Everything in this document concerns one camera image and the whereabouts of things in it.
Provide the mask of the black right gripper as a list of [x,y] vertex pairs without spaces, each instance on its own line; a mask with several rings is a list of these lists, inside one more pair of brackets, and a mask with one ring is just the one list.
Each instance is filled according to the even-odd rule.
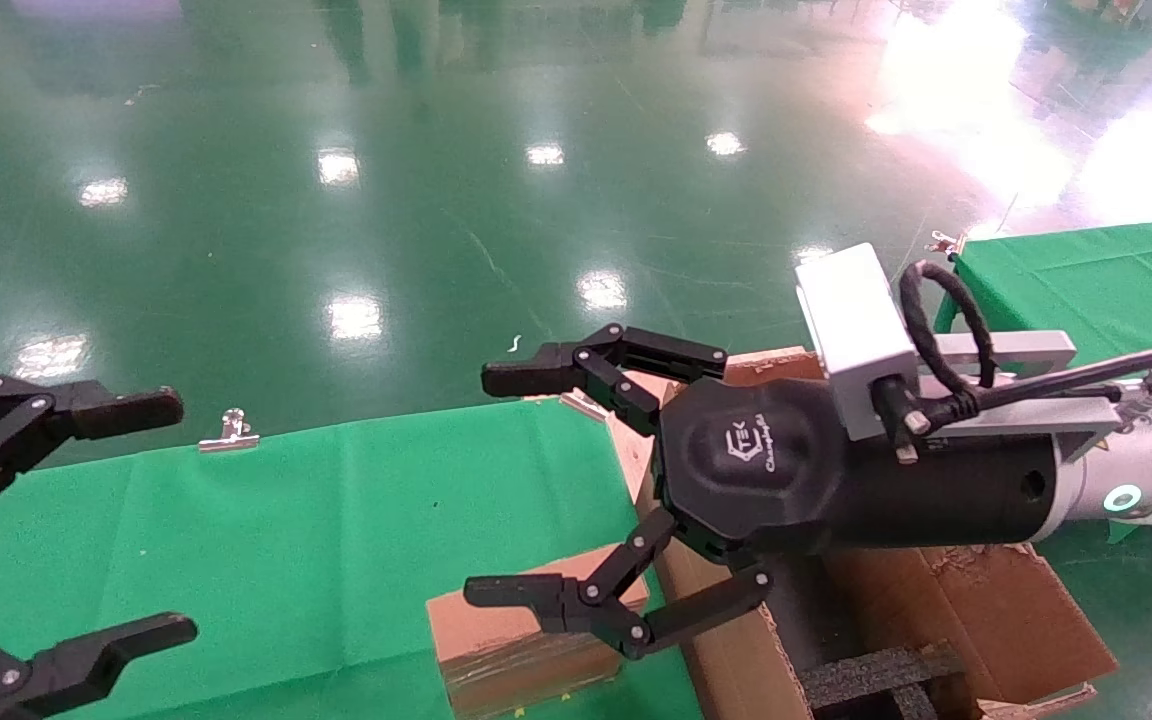
[[[755,564],[647,614],[631,611],[628,588],[676,536],[710,561],[732,562],[756,553],[1011,544],[1046,524],[1058,479],[1048,435],[934,439],[904,464],[886,437],[849,437],[826,384],[730,386],[717,381],[727,359],[719,347],[612,323],[584,340],[543,343],[526,361],[484,364],[488,396],[579,389],[637,434],[655,434],[655,487],[669,511],[649,511],[584,579],[470,577],[468,605],[520,607],[541,632],[588,632],[641,660],[758,609],[773,588]],[[694,384],[660,409],[628,372]]]

